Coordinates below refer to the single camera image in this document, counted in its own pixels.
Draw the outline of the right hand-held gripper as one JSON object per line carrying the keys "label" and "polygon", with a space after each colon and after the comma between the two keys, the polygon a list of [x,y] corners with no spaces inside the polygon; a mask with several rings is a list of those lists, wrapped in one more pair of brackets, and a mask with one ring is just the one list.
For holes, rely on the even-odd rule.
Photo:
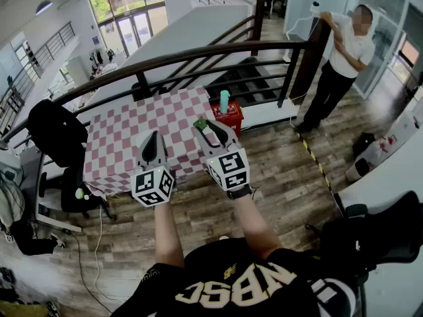
{"label": "right hand-held gripper", "polygon": [[207,121],[208,127],[219,139],[220,145],[212,145],[203,131],[194,128],[194,135],[206,158],[210,176],[223,191],[249,183],[249,162],[235,131],[219,121]]}

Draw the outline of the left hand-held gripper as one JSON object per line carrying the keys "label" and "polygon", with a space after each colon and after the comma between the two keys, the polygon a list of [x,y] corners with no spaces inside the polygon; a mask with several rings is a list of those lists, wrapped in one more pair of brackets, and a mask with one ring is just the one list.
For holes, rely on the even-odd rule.
{"label": "left hand-held gripper", "polygon": [[132,197],[144,207],[168,203],[174,177],[168,164],[167,149],[159,131],[147,130],[136,139],[136,167],[131,176]]}

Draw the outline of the person's right forearm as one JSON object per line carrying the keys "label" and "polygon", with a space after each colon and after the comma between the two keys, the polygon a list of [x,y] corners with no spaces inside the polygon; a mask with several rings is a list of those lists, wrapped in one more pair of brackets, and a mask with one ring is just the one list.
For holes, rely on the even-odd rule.
{"label": "person's right forearm", "polygon": [[261,215],[251,194],[235,199],[234,204],[247,244],[258,258],[265,260],[282,248],[278,235]]}

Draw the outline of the person's left forearm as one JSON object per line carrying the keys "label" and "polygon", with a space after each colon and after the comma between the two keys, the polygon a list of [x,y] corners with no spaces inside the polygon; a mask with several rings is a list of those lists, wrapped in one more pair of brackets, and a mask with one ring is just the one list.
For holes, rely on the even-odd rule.
{"label": "person's left forearm", "polygon": [[156,262],[184,268],[184,254],[169,203],[155,206]]}

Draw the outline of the pink white checkered tablecloth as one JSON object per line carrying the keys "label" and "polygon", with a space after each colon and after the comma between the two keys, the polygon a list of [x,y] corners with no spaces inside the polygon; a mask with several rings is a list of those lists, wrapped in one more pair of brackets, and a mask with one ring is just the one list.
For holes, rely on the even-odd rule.
{"label": "pink white checkered tablecloth", "polygon": [[85,152],[85,185],[102,197],[129,192],[138,152],[136,141],[149,130],[163,136],[167,160],[177,178],[204,170],[206,159],[193,129],[199,118],[215,118],[204,87],[160,94],[94,116]]}

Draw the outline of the red box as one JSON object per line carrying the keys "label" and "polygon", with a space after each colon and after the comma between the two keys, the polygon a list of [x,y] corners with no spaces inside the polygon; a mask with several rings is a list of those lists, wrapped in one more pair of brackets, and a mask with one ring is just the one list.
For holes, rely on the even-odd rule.
{"label": "red box", "polygon": [[225,114],[220,112],[220,105],[211,105],[211,109],[216,121],[219,121],[228,127],[230,127],[238,138],[241,136],[241,124],[244,120],[244,116],[237,101],[230,101],[228,103],[228,109]]}

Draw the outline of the dark staircase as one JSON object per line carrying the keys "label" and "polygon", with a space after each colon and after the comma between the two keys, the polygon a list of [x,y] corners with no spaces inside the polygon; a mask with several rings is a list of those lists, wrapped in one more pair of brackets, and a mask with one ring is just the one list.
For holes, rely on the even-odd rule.
{"label": "dark staircase", "polygon": [[249,57],[235,68],[226,71],[205,86],[211,104],[218,104],[221,92],[229,93],[229,101],[242,107],[255,106],[281,100],[288,90],[293,74],[282,59],[259,61]]}

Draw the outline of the dark curved railing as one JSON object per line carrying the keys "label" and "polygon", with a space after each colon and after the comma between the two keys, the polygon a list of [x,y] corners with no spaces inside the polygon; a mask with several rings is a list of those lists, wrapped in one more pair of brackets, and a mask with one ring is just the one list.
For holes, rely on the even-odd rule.
{"label": "dark curved railing", "polygon": [[317,50],[322,52],[325,49],[326,42],[330,29],[323,21],[316,24],[316,28],[312,31],[311,37],[308,41],[302,42],[277,42],[277,41],[257,41],[246,40],[244,42],[229,42],[224,44],[212,44],[199,48],[192,48],[180,52],[170,53],[167,55],[160,55],[151,59],[140,61],[138,63],[117,69],[107,75],[103,75],[91,82],[87,82],[80,87],[77,87],[71,92],[59,97],[55,100],[59,105],[66,104],[80,96],[83,96],[95,89],[109,85],[121,79],[131,77],[133,75],[139,76],[146,71],[180,63],[183,61],[190,61],[202,57],[213,57],[215,55],[232,54],[238,52],[259,52],[262,50]]}

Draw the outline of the yellow black floor tape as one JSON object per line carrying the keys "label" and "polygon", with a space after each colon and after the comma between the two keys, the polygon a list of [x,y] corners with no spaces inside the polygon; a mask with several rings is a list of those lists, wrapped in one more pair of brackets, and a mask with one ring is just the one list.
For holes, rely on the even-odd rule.
{"label": "yellow black floor tape", "polygon": [[340,211],[341,215],[344,215],[344,210],[342,208],[342,203],[340,200],[340,197],[338,195],[336,195],[333,192],[333,189],[331,187],[331,184],[329,182],[329,179],[323,169],[322,164],[319,162],[319,160],[317,159],[317,157],[315,156],[314,152],[311,150],[310,146],[308,145],[308,143],[304,140],[304,138],[301,136],[301,134],[299,132],[297,132],[296,130],[294,130],[295,134],[297,135],[298,139],[301,141],[301,143],[303,144],[303,146],[305,147],[306,151],[309,153],[310,157],[313,159],[313,161],[315,162],[315,164],[318,166],[318,169],[322,175],[322,177],[325,179],[325,183],[327,185],[327,188],[338,208],[338,210]]}

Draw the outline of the white side desk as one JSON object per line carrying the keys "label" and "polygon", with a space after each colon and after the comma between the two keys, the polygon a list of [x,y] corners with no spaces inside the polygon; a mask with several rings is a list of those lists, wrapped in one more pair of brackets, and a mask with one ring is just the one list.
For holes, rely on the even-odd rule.
{"label": "white side desk", "polygon": [[56,219],[46,217],[39,213],[39,185],[44,164],[44,154],[36,147],[31,147],[23,151],[20,155],[20,162],[23,169],[22,183],[20,189],[26,199],[26,204],[30,208],[32,218],[37,223],[46,223],[55,229],[66,232],[82,232],[82,228],[61,222]]}

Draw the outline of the person's black printed shirt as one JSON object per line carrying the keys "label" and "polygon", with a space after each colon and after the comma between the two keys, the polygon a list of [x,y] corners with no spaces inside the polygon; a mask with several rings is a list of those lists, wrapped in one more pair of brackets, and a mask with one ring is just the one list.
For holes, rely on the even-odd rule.
{"label": "person's black printed shirt", "polygon": [[153,265],[111,317],[352,317],[356,292],[321,261],[285,248],[257,258],[243,238]]}

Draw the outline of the white round appliance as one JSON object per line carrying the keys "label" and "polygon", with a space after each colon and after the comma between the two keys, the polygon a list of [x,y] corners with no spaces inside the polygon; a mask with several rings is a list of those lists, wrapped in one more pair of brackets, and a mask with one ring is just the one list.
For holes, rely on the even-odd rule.
{"label": "white round appliance", "polygon": [[354,164],[346,171],[346,179],[350,183],[354,183],[363,178],[374,167],[374,164],[368,162],[365,158],[358,157],[354,161]]}

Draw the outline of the black bag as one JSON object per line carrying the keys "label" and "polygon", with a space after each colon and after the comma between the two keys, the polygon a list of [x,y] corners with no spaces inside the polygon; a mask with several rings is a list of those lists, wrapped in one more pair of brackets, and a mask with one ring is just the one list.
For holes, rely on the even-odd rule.
{"label": "black bag", "polygon": [[362,154],[374,141],[374,134],[364,132],[361,133],[352,145],[354,158],[356,159],[360,154]]}

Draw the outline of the white bag with red print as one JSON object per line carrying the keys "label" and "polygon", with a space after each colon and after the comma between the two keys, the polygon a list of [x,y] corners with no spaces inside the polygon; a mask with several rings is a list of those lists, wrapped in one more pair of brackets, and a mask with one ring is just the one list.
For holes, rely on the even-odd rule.
{"label": "white bag with red print", "polygon": [[371,163],[374,166],[380,165],[383,161],[389,158],[397,149],[398,142],[395,135],[382,137],[374,141],[371,145],[372,155]]}

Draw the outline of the black mesh office chair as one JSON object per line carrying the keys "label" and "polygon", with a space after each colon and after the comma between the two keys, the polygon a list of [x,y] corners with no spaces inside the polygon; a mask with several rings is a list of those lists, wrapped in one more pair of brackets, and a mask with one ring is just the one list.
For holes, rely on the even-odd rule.
{"label": "black mesh office chair", "polygon": [[423,246],[423,203],[414,191],[406,192],[379,213],[365,204],[344,210],[343,217],[319,230],[306,224],[319,238],[319,249],[307,253],[331,265],[352,280],[360,294],[362,317],[367,317],[364,283],[380,264],[410,264]]}

